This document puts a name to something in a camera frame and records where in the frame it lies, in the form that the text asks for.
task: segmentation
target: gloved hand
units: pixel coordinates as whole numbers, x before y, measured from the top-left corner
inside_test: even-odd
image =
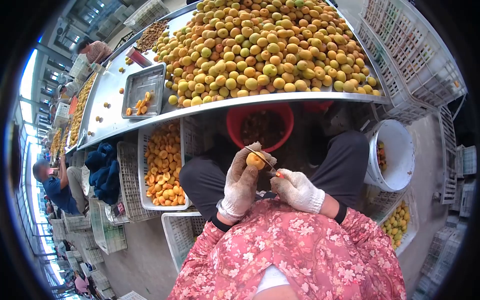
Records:
[[[267,152],[261,151],[262,146],[255,142],[249,146],[253,151],[260,151],[272,165],[276,158]],[[247,166],[246,159],[250,151],[243,148],[237,152],[227,172],[225,183],[225,197],[217,204],[218,212],[228,221],[240,221],[250,209],[257,189],[258,170],[254,166]]]
[[[317,214],[325,199],[325,192],[317,189],[307,176],[301,172],[292,172],[287,169],[278,169],[285,178],[273,177],[270,180],[272,192],[276,192],[280,200],[287,202],[291,207]]]

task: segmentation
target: red container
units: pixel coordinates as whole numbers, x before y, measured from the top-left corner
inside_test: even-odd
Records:
[[[228,134],[238,147],[243,148],[245,145],[240,137],[242,122],[248,115],[260,110],[271,110],[276,112],[283,119],[283,123],[285,124],[285,134],[283,138],[270,148],[262,149],[265,152],[272,152],[285,143],[293,130],[293,112],[288,103],[261,104],[230,108],[227,113]]]

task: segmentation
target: knife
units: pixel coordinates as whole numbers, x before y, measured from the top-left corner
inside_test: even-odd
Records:
[[[280,178],[285,178],[283,177],[283,175],[278,172],[273,166],[272,164],[270,164],[265,158],[261,157],[260,155],[258,155],[258,153],[256,151],[253,151],[251,148],[249,148],[248,146],[245,146],[245,148],[247,148],[250,152],[252,152],[253,154],[255,154],[259,159],[261,159],[264,163],[266,163],[267,165],[270,166],[270,168],[272,168],[270,171],[268,171],[267,173],[270,175],[270,176],[277,176],[277,177],[280,177]]]

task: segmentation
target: concrete floor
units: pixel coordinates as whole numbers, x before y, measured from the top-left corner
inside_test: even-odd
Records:
[[[165,0],[171,11],[184,5],[181,2]],[[356,27],[362,0],[337,0],[339,10]],[[111,43],[118,43],[128,32],[120,32]],[[420,269],[428,252],[435,232],[446,219],[447,207],[432,202],[432,194],[440,191],[442,173],[441,142],[439,124],[435,116],[430,116],[408,126],[415,145],[416,167],[411,180],[417,211],[420,216],[420,229],[411,244],[399,257],[407,295],[410,298],[420,277]],[[161,218],[145,222],[126,224],[125,233],[128,249],[103,254],[104,263],[97,265],[110,281],[119,296],[132,290],[147,299],[164,299],[170,293],[177,272],[164,237]]]

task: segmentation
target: cotton glove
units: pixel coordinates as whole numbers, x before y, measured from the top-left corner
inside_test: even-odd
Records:
[[[270,180],[272,192],[276,192],[280,200],[297,210],[312,214],[319,213],[325,199],[325,192],[317,189],[301,172],[292,172],[287,169],[277,171],[285,178],[273,177]]]
[[[249,148],[262,152],[265,160],[272,165],[276,163],[276,158],[261,151],[262,146],[259,142],[251,144]],[[231,222],[240,221],[255,199],[258,169],[254,166],[247,166],[246,159],[249,153],[247,148],[243,148],[233,158],[232,165],[227,172],[225,197],[217,204],[218,212]]]

